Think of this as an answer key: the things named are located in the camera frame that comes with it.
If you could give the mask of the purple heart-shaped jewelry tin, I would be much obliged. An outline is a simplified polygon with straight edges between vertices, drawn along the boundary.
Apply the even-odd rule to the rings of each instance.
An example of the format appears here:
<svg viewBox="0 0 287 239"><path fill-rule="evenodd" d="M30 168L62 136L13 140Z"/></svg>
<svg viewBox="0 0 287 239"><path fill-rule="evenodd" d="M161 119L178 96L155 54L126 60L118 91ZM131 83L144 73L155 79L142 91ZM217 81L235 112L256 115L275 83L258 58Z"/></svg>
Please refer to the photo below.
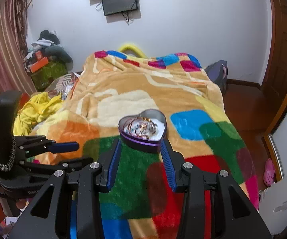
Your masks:
<svg viewBox="0 0 287 239"><path fill-rule="evenodd" d="M145 153L159 153L162 140L167 135L165 115L156 109L125 116L118 122L118 131L123 143Z"/></svg>

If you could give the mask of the jewelry pile in tin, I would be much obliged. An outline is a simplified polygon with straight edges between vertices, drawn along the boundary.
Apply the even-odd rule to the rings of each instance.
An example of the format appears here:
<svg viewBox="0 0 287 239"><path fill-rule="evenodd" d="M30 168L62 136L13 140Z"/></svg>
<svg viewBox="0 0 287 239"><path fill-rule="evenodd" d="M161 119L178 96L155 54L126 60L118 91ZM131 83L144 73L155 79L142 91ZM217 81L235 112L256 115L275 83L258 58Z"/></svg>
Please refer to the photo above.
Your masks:
<svg viewBox="0 0 287 239"><path fill-rule="evenodd" d="M123 131L140 139L151 139L157 133L158 125L147 117L129 118L123 126Z"/></svg>

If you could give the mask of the yellow cloth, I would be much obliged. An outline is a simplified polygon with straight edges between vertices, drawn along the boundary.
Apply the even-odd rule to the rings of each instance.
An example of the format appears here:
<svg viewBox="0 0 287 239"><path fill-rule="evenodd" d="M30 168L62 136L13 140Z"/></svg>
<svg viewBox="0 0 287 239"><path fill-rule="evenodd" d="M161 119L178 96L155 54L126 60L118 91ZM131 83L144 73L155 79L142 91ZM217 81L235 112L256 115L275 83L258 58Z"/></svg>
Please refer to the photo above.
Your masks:
<svg viewBox="0 0 287 239"><path fill-rule="evenodd" d="M54 97L48 92L37 93L18 111L14 121L13 135L28 136L33 128L55 114L63 105L61 94Z"/></svg>

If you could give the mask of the colourful patchwork fleece blanket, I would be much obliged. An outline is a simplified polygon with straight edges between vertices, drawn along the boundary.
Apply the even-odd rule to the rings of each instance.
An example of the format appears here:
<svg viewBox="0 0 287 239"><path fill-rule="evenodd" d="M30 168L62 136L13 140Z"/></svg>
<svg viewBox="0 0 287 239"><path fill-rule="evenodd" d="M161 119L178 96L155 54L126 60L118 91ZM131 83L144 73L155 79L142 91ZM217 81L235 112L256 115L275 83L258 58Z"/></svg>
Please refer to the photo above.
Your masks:
<svg viewBox="0 0 287 239"><path fill-rule="evenodd" d="M187 53L150 59L113 50L90 55L62 107L33 130L57 142L76 141L79 149L44 153L33 161L55 165L73 158L97 159L121 131L158 140L162 124L141 116L151 109L165 115L174 150L202 170L228 170L251 203L259 205L253 161L225 114L221 91ZM159 153L123 145L115 184L100 195L105 237L176 238L182 203L182 194L168 186Z"/></svg>

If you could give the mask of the striped patterned bedsheet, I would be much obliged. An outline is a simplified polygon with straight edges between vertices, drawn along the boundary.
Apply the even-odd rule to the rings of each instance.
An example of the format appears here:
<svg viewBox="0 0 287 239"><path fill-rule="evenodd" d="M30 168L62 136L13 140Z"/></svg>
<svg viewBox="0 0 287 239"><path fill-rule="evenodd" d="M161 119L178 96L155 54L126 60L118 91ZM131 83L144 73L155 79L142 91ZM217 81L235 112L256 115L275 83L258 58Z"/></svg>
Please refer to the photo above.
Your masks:
<svg viewBox="0 0 287 239"><path fill-rule="evenodd" d="M49 87L45 89L50 98L61 95L62 100L66 100L68 93L75 86L79 80L80 75L72 72L63 75L62 77L54 80Z"/></svg>

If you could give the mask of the green patterned box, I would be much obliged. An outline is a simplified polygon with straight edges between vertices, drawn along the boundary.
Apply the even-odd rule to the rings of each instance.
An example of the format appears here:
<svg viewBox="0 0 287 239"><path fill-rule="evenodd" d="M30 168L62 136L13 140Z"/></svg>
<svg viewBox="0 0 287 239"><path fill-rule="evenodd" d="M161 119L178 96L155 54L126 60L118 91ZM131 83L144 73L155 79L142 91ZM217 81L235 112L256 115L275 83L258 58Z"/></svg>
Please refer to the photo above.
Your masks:
<svg viewBox="0 0 287 239"><path fill-rule="evenodd" d="M52 61L35 73L32 73L31 78L36 90L40 92L49 87L54 80L67 73L68 71L63 61Z"/></svg>

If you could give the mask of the orange box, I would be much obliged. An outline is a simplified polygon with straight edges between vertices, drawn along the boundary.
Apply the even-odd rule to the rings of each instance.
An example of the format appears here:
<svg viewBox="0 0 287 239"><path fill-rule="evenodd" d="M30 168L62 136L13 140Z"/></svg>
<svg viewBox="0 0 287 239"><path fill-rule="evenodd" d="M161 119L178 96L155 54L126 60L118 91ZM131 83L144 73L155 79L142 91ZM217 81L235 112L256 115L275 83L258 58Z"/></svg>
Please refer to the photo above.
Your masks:
<svg viewBox="0 0 287 239"><path fill-rule="evenodd" d="M49 63L48 58L43 57L41 60L31 65L30 72L34 73L38 71L39 69L43 68L44 66L46 66L48 63Z"/></svg>

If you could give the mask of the pink croc shoe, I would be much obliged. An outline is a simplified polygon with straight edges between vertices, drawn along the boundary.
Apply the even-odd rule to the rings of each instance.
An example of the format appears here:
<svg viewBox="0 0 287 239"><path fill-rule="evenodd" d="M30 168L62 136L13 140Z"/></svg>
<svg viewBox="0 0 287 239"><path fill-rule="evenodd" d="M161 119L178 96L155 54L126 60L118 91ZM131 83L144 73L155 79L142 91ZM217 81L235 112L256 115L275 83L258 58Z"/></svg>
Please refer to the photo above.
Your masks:
<svg viewBox="0 0 287 239"><path fill-rule="evenodd" d="M263 182L267 187L270 187L274 182L275 167L271 158L268 158L263 173Z"/></svg>

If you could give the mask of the dark grey bag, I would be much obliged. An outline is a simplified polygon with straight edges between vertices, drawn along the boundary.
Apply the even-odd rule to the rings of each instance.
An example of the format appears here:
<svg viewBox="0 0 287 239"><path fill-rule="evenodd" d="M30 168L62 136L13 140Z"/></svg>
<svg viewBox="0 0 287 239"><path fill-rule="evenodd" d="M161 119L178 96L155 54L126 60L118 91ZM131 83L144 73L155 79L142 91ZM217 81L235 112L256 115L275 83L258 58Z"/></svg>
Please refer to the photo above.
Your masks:
<svg viewBox="0 0 287 239"><path fill-rule="evenodd" d="M208 78L214 83L217 84L221 90L221 93L224 95L227 90L227 80L228 80L228 64L227 61L220 60L217 61L205 69Z"/></svg>

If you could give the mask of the pile of dark clothes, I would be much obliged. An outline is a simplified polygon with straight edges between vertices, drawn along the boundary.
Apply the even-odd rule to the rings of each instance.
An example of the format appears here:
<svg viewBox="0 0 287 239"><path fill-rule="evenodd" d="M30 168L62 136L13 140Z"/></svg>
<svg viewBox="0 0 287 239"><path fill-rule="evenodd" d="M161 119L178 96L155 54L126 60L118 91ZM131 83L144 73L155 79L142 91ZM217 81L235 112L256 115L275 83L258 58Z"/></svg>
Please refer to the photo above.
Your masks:
<svg viewBox="0 0 287 239"><path fill-rule="evenodd" d="M59 38L56 34L50 32L49 30L43 30L37 41L31 43L32 50L28 53L24 60L30 59L34 53L40 51L43 57L56 57L65 63L72 63L73 59L65 51Z"/></svg>

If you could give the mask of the striped red curtain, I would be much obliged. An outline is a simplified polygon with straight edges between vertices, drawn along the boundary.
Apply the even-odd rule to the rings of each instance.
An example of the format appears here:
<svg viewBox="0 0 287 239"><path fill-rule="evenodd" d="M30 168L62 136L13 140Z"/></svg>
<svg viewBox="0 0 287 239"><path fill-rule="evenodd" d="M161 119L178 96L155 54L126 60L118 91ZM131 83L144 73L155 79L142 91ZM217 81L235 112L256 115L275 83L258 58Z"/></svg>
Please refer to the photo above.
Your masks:
<svg viewBox="0 0 287 239"><path fill-rule="evenodd" d="M27 6L28 0L0 0L0 94L8 90L36 92L24 67Z"/></svg>

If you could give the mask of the brown wooden door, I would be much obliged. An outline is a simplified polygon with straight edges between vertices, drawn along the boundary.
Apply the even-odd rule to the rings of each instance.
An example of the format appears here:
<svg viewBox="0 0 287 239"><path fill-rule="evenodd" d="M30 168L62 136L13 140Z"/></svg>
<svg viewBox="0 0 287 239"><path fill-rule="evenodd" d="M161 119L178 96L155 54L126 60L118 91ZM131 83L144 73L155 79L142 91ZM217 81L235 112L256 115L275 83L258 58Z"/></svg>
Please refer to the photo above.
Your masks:
<svg viewBox="0 0 287 239"><path fill-rule="evenodd" d="M275 117L264 135L273 134L287 113L287 0L270 0L272 40L262 91Z"/></svg>

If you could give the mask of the yellow curved bed rail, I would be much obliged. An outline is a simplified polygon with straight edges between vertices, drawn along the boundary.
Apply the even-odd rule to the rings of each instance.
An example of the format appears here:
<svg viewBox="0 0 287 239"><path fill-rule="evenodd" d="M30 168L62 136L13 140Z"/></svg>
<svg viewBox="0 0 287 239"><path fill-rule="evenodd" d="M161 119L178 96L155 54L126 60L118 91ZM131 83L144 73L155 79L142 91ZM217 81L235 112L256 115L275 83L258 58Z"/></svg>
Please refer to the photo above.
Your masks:
<svg viewBox="0 0 287 239"><path fill-rule="evenodd" d="M136 45L134 44L130 44L130 43L125 43L123 45L121 45L119 48L118 48L118 51L119 52L122 52L122 53L125 53L127 51L131 51L133 54L136 55L136 57L139 57L139 58L148 58L142 50L140 50Z"/></svg>

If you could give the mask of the small black wall monitor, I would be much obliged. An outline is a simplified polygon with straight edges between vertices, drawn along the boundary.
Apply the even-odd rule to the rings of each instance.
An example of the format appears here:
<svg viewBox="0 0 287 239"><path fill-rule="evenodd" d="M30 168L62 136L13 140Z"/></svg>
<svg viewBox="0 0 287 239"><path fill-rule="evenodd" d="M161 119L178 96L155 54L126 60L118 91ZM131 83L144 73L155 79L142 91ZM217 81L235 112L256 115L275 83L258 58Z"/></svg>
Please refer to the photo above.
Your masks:
<svg viewBox="0 0 287 239"><path fill-rule="evenodd" d="M121 14L138 9L137 0L102 0L103 12L105 16Z"/></svg>

